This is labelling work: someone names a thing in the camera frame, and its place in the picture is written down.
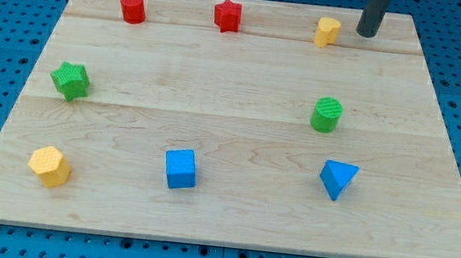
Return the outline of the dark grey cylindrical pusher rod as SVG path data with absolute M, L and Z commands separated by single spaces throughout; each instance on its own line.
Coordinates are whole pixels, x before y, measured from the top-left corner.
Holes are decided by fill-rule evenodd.
M 391 0 L 368 0 L 356 26 L 358 35 L 363 38 L 375 37 L 390 3 Z

